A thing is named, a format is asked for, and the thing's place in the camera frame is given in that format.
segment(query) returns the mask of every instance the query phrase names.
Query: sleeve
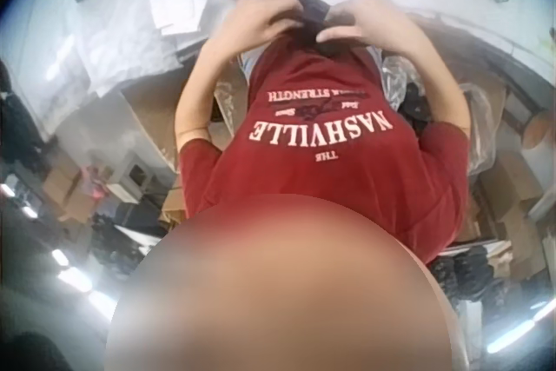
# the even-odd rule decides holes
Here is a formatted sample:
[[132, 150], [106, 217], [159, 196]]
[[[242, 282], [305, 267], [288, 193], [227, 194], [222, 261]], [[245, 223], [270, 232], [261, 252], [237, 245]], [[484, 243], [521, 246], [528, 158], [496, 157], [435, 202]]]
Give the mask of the sleeve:
[[458, 195], [467, 198], [469, 139], [451, 123], [429, 123], [420, 138], [420, 149], [436, 162]]
[[212, 170], [221, 155], [215, 145], [201, 138], [187, 142], [180, 150], [183, 200], [188, 218], [199, 211]]
[[435, 207], [412, 228], [414, 253], [427, 263], [452, 243], [467, 207], [469, 140], [451, 123], [430, 123], [420, 138], [429, 179], [438, 192]]

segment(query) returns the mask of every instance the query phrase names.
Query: maroon t-shirt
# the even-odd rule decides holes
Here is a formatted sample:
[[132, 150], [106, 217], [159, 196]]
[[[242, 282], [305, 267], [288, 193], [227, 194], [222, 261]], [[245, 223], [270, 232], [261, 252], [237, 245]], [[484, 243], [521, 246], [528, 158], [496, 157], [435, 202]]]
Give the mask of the maroon t-shirt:
[[225, 151], [202, 139], [180, 151], [188, 217], [248, 195], [288, 193], [364, 215], [423, 262], [453, 240], [467, 204], [467, 137], [429, 123], [417, 138], [389, 107], [364, 49], [328, 58], [284, 37], [250, 82], [245, 122]]

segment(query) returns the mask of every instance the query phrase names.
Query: white paper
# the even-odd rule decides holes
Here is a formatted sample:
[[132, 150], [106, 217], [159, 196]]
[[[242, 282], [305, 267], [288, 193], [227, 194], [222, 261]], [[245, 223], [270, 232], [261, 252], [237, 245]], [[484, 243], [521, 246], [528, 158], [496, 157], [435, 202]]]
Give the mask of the white paper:
[[194, 17], [193, 0], [150, 0], [150, 9], [156, 28], [165, 28]]
[[175, 13], [172, 16], [172, 24], [162, 28], [162, 34], [167, 36], [197, 32], [207, 1], [208, 0], [193, 0], [193, 14], [190, 17], [186, 17], [179, 12]]

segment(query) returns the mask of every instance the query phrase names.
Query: fluorescent light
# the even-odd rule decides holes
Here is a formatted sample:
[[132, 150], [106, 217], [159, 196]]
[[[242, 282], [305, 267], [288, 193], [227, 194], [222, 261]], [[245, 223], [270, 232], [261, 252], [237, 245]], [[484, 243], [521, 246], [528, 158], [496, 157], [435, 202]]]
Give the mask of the fluorescent light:
[[531, 306], [531, 310], [536, 310], [537, 308], [542, 308], [546, 304], [546, 301], [540, 301]]
[[52, 256], [62, 267], [68, 267], [70, 265], [70, 260], [68, 260], [68, 257], [60, 249], [53, 250]]
[[12, 190], [8, 184], [0, 184], [0, 189], [2, 189], [2, 192], [8, 197], [14, 197], [16, 195], [16, 192]]
[[31, 219], [37, 219], [38, 217], [38, 213], [29, 206], [25, 206], [22, 211], [27, 215], [27, 217], [30, 217]]
[[139, 252], [144, 256], [147, 256], [151, 249], [152, 247], [139, 247]]
[[117, 304], [114, 299], [98, 291], [93, 291], [89, 295], [89, 301], [106, 319], [112, 320]]
[[63, 61], [66, 56], [68, 56], [75, 43], [75, 37], [73, 35], [68, 36], [63, 42], [62, 47], [60, 47], [58, 53], [56, 54], [56, 61], [59, 63]]
[[47, 81], [54, 80], [54, 77], [56, 77], [59, 72], [60, 72], [60, 64], [58, 63], [58, 61], [56, 61], [49, 67], [48, 70], [46, 70], [46, 76], [45, 76], [46, 80]]
[[541, 310], [539, 310], [535, 316], [533, 316], [534, 321], [540, 321], [545, 316], [549, 315], [554, 309], [556, 308], [556, 299], [552, 300], [546, 306], [544, 306]]
[[524, 321], [517, 328], [510, 330], [509, 332], [498, 338], [496, 341], [488, 345], [486, 351], [489, 354], [495, 354], [516, 342], [521, 336], [525, 335], [534, 327], [534, 321]]
[[87, 293], [93, 288], [93, 284], [90, 282], [89, 277], [75, 267], [60, 272], [58, 278], [68, 283], [70, 286], [75, 287], [82, 293]]

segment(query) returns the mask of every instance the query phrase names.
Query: hand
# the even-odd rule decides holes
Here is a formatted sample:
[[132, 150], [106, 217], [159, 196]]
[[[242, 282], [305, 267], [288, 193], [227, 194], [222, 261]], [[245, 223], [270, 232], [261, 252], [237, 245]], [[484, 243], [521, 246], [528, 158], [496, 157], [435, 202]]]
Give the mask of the hand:
[[347, 18], [354, 24], [325, 29], [317, 36], [317, 42], [354, 39], [402, 55], [411, 55], [428, 42], [419, 26], [390, 0], [339, 3], [330, 9], [327, 21], [345, 22]]
[[238, 0], [210, 42], [231, 58], [301, 27], [302, 23], [293, 19], [301, 12], [299, 0]]

